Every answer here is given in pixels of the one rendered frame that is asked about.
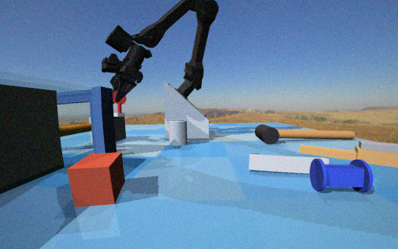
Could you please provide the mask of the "black-headed mallet with wooden handle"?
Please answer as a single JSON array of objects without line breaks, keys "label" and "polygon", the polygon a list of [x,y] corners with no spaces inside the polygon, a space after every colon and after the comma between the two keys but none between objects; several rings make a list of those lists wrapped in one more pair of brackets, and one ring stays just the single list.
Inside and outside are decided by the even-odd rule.
[{"label": "black-headed mallet with wooden handle", "polygon": [[355,137],[353,131],[317,131],[317,130],[276,130],[273,127],[260,124],[255,129],[258,138],[268,145],[278,142],[279,138],[302,138],[302,139],[346,139],[352,140]]}]

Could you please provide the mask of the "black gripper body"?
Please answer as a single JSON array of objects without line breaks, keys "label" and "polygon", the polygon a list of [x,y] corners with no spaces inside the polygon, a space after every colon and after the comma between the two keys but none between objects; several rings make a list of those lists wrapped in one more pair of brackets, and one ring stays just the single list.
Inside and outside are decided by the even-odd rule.
[{"label": "black gripper body", "polygon": [[[142,82],[143,79],[143,74],[141,71],[139,71],[142,66],[141,63],[138,59],[131,57],[131,56],[126,56],[125,57],[125,66],[123,66],[120,71],[117,72],[117,75],[122,75],[129,79],[130,81],[140,83]],[[136,81],[137,80],[137,81]],[[112,82],[119,84],[117,76],[113,76],[111,79]],[[110,83],[111,83],[110,81]]]}]

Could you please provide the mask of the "grey cylinder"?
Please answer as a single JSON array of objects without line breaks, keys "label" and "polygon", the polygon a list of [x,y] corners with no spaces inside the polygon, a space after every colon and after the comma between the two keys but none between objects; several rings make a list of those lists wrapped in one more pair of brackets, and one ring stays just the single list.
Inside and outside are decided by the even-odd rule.
[{"label": "grey cylinder", "polygon": [[183,146],[187,144],[187,121],[175,120],[169,123],[169,145]]}]

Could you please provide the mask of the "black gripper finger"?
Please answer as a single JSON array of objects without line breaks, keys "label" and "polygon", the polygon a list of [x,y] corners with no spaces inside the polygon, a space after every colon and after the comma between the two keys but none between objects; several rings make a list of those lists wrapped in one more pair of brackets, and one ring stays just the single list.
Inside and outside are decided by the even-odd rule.
[{"label": "black gripper finger", "polygon": [[113,86],[113,92],[117,91],[119,84],[111,81],[111,85]]},{"label": "black gripper finger", "polygon": [[130,90],[134,89],[137,84],[120,74],[117,76],[117,79],[119,82],[119,86],[117,89],[115,101],[119,102]]}]

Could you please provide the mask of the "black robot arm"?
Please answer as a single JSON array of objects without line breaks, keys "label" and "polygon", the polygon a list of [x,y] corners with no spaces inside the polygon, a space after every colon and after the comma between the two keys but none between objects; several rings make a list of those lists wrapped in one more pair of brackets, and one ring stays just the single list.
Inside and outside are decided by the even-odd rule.
[{"label": "black robot arm", "polygon": [[[206,42],[212,22],[216,19],[219,6],[215,0],[181,0],[174,7],[172,7],[163,17],[155,23],[150,24],[140,33],[136,35],[129,35],[119,25],[107,37],[105,43],[113,47],[118,52],[126,52],[128,56],[134,57],[142,62],[144,58],[152,57],[151,51],[146,48],[138,46],[144,44],[148,48],[154,48],[163,38],[165,32],[172,27],[172,25],[179,20],[189,10],[196,12],[198,22],[196,36],[193,45],[191,59],[186,62],[184,82],[176,89],[178,93],[187,96],[194,90],[200,90],[202,87],[202,79],[204,75],[204,67],[202,60],[204,57]],[[137,44],[135,44],[135,42]],[[126,56],[127,56],[126,55]],[[116,54],[112,54],[109,58],[105,57],[102,60],[102,72],[116,73],[125,66],[125,58],[120,61]]]}]

